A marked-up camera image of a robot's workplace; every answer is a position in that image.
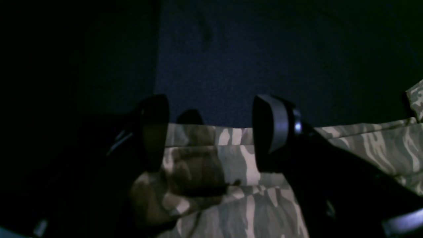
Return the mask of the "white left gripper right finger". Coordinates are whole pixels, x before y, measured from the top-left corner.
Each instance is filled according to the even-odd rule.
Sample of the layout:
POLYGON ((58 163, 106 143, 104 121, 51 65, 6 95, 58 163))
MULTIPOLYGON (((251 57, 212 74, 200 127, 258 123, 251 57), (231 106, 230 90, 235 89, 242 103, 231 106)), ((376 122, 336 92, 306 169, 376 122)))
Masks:
POLYGON ((422 198, 329 143, 292 103, 256 95, 252 126, 258 171, 285 176, 310 237, 422 237, 422 198))

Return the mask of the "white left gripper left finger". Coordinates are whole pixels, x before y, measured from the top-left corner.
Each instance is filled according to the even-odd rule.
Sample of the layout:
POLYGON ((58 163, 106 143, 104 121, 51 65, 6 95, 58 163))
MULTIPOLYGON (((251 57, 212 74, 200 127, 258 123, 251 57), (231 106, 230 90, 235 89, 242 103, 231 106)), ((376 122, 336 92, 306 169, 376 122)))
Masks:
POLYGON ((169 119, 164 94, 126 115, 90 118, 76 145, 19 191, 1 191, 1 237, 114 238, 133 182, 161 166, 169 119))

